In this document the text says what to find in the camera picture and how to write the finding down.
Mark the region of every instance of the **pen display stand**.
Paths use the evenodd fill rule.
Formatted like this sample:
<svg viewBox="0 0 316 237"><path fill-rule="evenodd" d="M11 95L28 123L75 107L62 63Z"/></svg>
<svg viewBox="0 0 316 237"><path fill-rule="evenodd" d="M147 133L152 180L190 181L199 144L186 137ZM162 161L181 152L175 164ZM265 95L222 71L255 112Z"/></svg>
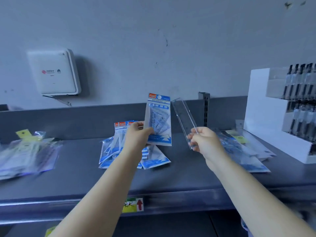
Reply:
<svg viewBox="0 0 316 237"><path fill-rule="evenodd" d="M306 126L306 122L304 126L295 122L298 118L295 116L295 108L298 105L312 108L315 100L285 99L284 93L288 95L291 88L288 85L289 88L285 90L288 72L288 67L251 71L244 129L303 163L316 163L315 139L304 137L311 132L310 127ZM298 91L296 88L298 87L293 85L294 94L297 92L297 95L303 97L304 84ZM308 92L312 88L307 86L305 89Z"/></svg>

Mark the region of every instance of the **wall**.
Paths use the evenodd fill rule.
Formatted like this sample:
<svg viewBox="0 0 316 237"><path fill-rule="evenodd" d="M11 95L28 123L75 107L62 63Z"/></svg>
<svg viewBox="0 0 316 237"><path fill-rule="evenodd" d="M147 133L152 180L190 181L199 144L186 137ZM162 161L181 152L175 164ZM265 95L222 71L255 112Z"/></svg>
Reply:
<svg viewBox="0 0 316 237"><path fill-rule="evenodd" d="M0 0L0 103L42 97L26 51L65 47L83 85L73 106L247 95L250 70L316 62L316 0Z"/></svg>

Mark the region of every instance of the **person's right hand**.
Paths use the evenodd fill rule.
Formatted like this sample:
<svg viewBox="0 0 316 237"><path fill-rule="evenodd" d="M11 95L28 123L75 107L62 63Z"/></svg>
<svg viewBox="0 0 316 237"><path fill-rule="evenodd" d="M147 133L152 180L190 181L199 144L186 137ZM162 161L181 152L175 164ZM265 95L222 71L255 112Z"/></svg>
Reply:
<svg viewBox="0 0 316 237"><path fill-rule="evenodd" d="M191 140L190 144L192 146L195 145L193 150L200 152L204 156L207 166L212 171L214 171L214 164L219 158L229 159L214 131L207 127L197 127L196 130L192 128L191 132L188 134L188 139Z"/></svg>

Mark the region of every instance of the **red logo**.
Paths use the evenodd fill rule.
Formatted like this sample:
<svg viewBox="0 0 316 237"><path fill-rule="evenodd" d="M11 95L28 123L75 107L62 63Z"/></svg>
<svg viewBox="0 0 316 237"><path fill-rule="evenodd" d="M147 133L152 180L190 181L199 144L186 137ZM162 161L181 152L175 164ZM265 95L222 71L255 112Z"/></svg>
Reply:
<svg viewBox="0 0 316 237"><path fill-rule="evenodd" d="M156 94L152 94L152 93L149 93L149 97L151 97L151 98L156 98Z"/></svg>

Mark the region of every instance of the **white router box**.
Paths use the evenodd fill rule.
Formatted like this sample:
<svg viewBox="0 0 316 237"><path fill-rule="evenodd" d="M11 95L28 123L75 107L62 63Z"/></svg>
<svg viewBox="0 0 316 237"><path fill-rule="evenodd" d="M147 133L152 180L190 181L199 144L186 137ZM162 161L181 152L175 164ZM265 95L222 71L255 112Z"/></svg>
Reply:
<svg viewBox="0 0 316 237"><path fill-rule="evenodd" d="M286 67L251 71L244 129L305 164L316 163L316 156L309 155L311 142L282 131L293 118L293 113L286 113L288 101L266 97L282 96L281 79L287 71Z"/></svg>
<svg viewBox="0 0 316 237"><path fill-rule="evenodd" d="M45 95L77 95L81 92L73 52L69 49L27 53L38 91Z"/></svg>

